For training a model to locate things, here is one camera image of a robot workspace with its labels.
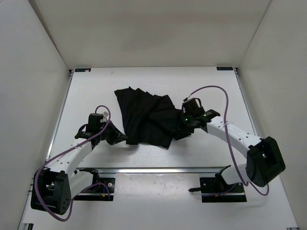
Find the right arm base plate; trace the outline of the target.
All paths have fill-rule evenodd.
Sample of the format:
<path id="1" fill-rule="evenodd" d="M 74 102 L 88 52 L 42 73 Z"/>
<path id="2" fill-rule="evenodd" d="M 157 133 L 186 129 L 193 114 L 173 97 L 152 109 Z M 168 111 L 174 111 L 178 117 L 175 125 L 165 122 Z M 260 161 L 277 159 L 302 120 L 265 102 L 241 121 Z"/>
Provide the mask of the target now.
<path id="1" fill-rule="evenodd" d="M 215 177 L 200 178 L 202 203 L 244 203 L 247 202 L 242 183 L 223 185 Z"/>

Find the black skirt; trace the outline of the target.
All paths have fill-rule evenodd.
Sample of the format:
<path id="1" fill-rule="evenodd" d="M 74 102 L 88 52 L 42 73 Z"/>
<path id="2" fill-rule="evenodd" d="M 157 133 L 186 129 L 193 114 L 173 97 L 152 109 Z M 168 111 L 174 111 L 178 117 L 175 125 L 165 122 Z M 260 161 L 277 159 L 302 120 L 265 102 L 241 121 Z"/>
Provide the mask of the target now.
<path id="1" fill-rule="evenodd" d="M 168 95 L 152 95 L 131 87 L 114 93 L 128 145 L 149 144 L 168 149 L 172 140 L 180 140 L 193 133 L 184 126 L 181 110 L 175 108 Z"/>

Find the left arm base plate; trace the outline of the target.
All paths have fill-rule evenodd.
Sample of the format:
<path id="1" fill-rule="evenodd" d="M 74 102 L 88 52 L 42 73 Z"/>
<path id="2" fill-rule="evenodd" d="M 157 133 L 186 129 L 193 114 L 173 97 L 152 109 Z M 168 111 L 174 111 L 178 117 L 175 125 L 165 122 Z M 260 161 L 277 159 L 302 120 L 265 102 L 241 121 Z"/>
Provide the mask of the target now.
<path id="1" fill-rule="evenodd" d="M 114 174 L 98 169 L 80 168 L 70 178 L 71 196 L 78 201 L 113 201 L 116 185 Z"/>

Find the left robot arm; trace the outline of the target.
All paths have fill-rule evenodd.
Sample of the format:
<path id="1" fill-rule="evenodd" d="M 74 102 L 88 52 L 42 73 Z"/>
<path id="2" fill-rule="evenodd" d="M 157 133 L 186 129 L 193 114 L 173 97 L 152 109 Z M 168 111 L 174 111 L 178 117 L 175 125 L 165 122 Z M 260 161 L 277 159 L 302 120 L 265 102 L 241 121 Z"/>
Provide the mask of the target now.
<path id="1" fill-rule="evenodd" d="M 111 122 L 106 128 L 105 125 L 103 122 L 93 132 L 88 131 L 87 124 L 82 125 L 70 146 L 72 150 L 47 164 L 39 173 L 37 190 L 52 213 L 63 215 L 80 192 L 100 189 L 98 170 L 78 169 L 78 166 L 101 141 L 112 146 L 128 139 Z"/>

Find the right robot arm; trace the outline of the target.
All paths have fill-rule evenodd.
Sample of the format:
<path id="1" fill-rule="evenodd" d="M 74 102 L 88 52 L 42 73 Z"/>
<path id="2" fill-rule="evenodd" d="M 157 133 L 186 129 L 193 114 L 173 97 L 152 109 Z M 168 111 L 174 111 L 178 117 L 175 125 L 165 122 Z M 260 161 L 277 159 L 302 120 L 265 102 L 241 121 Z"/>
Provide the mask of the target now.
<path id="1" fill-rule="evenodd" d="M 233 184 L 253 184 L 265 187 L 280 175 L 286 165 L 277 141 L 272 137 L 262 138 L 236 127 L 215 110 L 203 108 L 182 109 L 183 123 L 188 128 L 200 128 L 227 143 L 229 151 L 237 150 L 246 159 L 243 164 L 226 166 L 215 174 L 215 187 L 226 192 Z"/>

